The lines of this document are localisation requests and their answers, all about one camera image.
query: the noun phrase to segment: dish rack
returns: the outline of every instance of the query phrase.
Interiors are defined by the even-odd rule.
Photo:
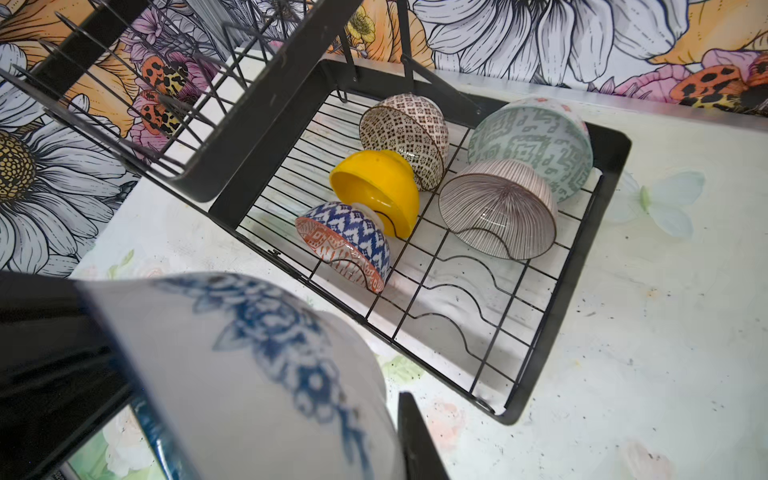
[[[396,2],[402,74],[355,64],[353,52],[360,53],[350,47],[344,25],[359,0],[280,2],[291,8],[300,4],[292,12],[301,15],[286,18],[278,8],[268,18],[252,6],[247,25],[222,25],[227,61],[199,52],[192,55],[203,73],[205,66],[216,72],[204,75],[208,87],[195,105],[167,91],[156,92],[159,103],[180,122],[159,151],[99,128],[98,118],[78,112],[76,106],[63,108],[56,92],[68,87],[51,85],[55,77],[45,74],[45,65],[32,73],[22,71],[26,80],[0,74],[40,101],[51,116],[111,149],[127,166],[207,216],[494,419],[516,422],[557,337],[630,141],[619,131],[588,124],[594,150],[590,180],[558,205],[555,245],[533,260],[503,260],[467,246],[440,217],[440,187],[420,192],[416,228],[408,238],[389,238],[392,271],[385,289],[376,294],[320,260],[293,225],[309,209],[336,200],[328,174],[362,149],[357,130],[362,113],[377,101],[407,91],[432,99],[449,126],[444,184],[466,165],[472,130],[505,103],[458,92],[411,59],[405,0]],[[96,3],[91,18],[106,15],[119,20],[115,23],[122,30],[131,29],[134,17],[109,2]],[[62,21],[73,35],[103,52],[109,37],[88,31],[91,18],[80,26]],[[179,41],[186,41],[182,31]],[[48,48],[49,59],[66,58],[87,70],[88,58],[67,48],[66,42]],[[327,50],[343,56],[324,55]],[[198,204],[211,200],[207,209]]]

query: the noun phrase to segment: countertop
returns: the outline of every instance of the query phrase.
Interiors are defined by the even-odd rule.
[[[414,393],[459,478],[765,478],[768,475],[766,121],[698,119],[678,105],[446,74],[462,90],[557,97],[633,142],[626,170],[652,184],[683,170],[707,182],[686,207],[691,240],[649,217],[604,222],[520,421],[495,422],[356,326],[388,385]],[[750,128],[719,123],[747,124]],[[325,300],[215,224],[142,180],[73,274],[117,279],[200,270],[266,278]]]

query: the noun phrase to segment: butterfly illustration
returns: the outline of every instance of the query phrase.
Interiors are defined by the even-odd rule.
[[[624,223],[650,215],[656,225],[672,237],[691,238],[694,223],[680,207],[695,202],[703,188],[704,175],[701,172],[683,172],[651,187],[641,187],[625,171],[621,174],[614,198],[605,212],[605,219]]]
[[[682,80],[670,96],[691,107],[768,115],[768,54],[755,58],[746,82],[736,65],[715,65]]]
[[[177,98],[187,84],[189,71],[182,62],[166,65],[158,56],[149,57],[141,66],[142,80],[161,94]],[[170,137],[181,126],[173,112],[160,102],[155,90],[143,90],[141,96],[147,103],[140,109],[141,120],[152,134]]]

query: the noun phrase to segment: white flower illustration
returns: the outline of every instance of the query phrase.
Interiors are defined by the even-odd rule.
[[[272,38],[286,39],[291,36],[304,19],[305,7],[304,2],[256,0],[256,8],[262,16],[261,21],[257,19],[257,24],[259,27],[263,27],[270,18],[274,18],[264,33]]]
[[[130,470],[141,470],[155,462],[131,407],[125,407],[101,430],[107,441],[107,468],[118,478]]]
[[[0,45],[3,70],[17,74],[12,65],[26,66],[26,60],[19,47]],[[88,109],[84,95],[72,103]],[[124,196],[117,183],[126,170],[102,147],[43,114],[36,101],[0,84],[0,268],[67,276],[98,234],[94,222],[112,218],[110,204]],[[119,134],[107,118],[96,118]]]
[[[688,29],[688,0],[416,0],[437,68],[548,84],[605,73],[615,46],[640,59]]]

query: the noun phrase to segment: brown patterned bowl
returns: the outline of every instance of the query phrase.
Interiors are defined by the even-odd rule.
[[[448,155],[448,127],[440,108],[414,94],[400,94],[373,105],[360,119],[366,150],[394,150],[413,168],[419,190],[440,185]]]
[[[557,233],[557,204],[548,182],[518,161],[470,165],[443,186],[439,206],[458,238],[494,257],[538,257]]]

